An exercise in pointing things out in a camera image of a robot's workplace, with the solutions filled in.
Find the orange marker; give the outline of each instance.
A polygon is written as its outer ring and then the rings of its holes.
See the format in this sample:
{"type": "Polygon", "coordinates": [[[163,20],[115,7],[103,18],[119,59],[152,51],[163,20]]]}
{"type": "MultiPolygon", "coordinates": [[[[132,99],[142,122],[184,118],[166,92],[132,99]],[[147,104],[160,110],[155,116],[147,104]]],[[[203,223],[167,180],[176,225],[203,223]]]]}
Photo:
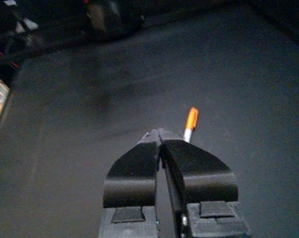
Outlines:
{"type": "Polygon", "coordinates": [[[199,118],[199,110],[195,107],[192,107],[187,118],[184,130],[184,141],[188,143],[191,142],[192,132],[198,125],[198,118],[199,118]]]}

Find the cable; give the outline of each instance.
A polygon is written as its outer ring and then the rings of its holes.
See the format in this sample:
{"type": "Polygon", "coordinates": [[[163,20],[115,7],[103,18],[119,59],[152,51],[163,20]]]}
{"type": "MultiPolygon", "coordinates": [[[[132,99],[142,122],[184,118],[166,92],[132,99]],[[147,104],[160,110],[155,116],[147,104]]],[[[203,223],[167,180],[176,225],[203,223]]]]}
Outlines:
{"type": "Polygon", "coordinates": [[[18,69],[20,68],[19,64],[16,62],[11,62],[11,65],[16,67],[18,69]]]}

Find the black table surface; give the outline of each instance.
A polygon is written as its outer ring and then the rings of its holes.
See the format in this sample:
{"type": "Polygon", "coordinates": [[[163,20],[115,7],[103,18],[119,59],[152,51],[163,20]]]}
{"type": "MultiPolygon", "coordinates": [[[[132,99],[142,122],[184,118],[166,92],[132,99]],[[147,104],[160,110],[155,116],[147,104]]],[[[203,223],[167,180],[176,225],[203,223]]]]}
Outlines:
{"type": "Polygon", "coordinates": [[[26,62],[0,118],[0,238],[98,237],[115,160],[154,128],[183,135],[192,106],[255,237],[299,237],[299,46],[232,7],[26,62]]]}

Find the screw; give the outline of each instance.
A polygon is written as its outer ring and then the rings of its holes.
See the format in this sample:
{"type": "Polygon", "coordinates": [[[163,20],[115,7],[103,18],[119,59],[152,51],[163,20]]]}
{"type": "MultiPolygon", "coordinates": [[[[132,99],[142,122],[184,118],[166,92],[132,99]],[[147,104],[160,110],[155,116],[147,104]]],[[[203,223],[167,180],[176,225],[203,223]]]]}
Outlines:
{"type": "Polygon", "coordinates": [[[183,215],[183,225],[187,227],[188,221],[187,221],[187,216],[183,215]]]}

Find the marker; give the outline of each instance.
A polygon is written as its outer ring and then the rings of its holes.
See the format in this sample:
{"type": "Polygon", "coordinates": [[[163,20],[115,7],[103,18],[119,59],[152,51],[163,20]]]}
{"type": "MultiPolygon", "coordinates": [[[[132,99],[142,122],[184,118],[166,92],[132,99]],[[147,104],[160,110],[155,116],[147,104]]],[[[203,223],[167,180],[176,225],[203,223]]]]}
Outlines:
{"type": "Polygon", "coordinates": [[[188,143],[191,142],[192,132],[198,125],[198,118],[199,118],[199,110],[195,107],[192,107],[187,118],[184,130],[184,141],[188,143]]]}

